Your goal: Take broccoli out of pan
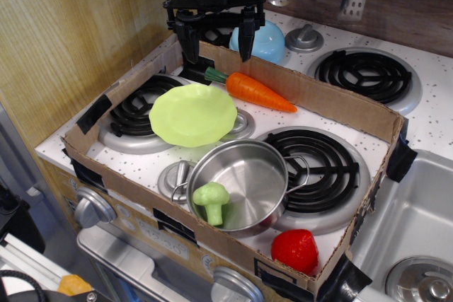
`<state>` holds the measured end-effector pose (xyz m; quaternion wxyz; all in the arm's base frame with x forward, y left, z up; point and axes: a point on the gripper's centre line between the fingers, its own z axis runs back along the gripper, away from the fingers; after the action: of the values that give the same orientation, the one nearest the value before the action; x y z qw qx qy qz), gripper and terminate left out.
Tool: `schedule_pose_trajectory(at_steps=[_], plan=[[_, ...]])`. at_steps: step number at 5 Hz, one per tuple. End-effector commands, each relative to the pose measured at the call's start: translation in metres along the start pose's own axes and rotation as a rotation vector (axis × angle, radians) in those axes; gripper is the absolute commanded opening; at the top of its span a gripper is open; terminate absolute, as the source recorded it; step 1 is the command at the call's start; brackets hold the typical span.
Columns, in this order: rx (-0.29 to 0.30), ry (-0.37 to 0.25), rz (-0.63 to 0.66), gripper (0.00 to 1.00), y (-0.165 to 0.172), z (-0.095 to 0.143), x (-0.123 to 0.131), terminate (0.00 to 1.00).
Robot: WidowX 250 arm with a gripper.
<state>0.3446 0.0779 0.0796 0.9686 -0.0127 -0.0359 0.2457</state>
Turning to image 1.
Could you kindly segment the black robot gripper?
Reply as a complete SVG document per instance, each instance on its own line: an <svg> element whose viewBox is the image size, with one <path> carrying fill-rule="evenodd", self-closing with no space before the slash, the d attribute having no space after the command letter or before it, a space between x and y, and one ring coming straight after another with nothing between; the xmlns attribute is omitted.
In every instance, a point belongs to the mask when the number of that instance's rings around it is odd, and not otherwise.
<svg viewBox="0 0 453 302"><path fill-rule="evenodd" d="M251 58L255 30L265 25L265 0L166 0L167 26L174 30L185 58L199 59L198 28L237 28L242 62Z"/></svg>

